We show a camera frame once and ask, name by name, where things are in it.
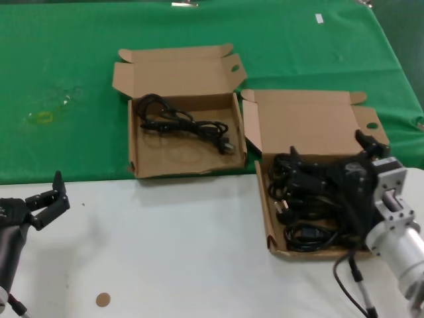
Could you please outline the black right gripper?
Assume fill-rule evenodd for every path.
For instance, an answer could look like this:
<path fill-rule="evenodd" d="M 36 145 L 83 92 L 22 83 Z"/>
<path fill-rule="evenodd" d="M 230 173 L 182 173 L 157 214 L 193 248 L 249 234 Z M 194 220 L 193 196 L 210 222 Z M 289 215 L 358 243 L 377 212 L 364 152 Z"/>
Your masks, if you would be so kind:
<path fill-rule="evenodd" d="M 373 158 L 387 158 L 388 145 L 373 136 L 356 130 L 355 139 L 362 152 L 354 156 L 337 158 L 331 155 L 300 154 L 290 147 L 290 176 L 326 178 L 333 173 L 333 193 L 341 204 L 344 225 L 357 236 L 365 236 L 372 227 L 375 212 L 374 191 L 377 180 L 372 167 Z"/>

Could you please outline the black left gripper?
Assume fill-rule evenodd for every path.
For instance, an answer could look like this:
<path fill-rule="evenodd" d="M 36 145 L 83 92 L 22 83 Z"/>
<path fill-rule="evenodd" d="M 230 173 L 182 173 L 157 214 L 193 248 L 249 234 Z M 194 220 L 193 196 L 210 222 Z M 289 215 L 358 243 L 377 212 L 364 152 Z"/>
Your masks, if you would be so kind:
<path fill-rule="evenodd" d="M 70 208 L 61 171 L 56 171 L 52 190 L 26 198 L 1 198 L 1 232 L 28 232 L 30 225 L 41 231 Z"/>

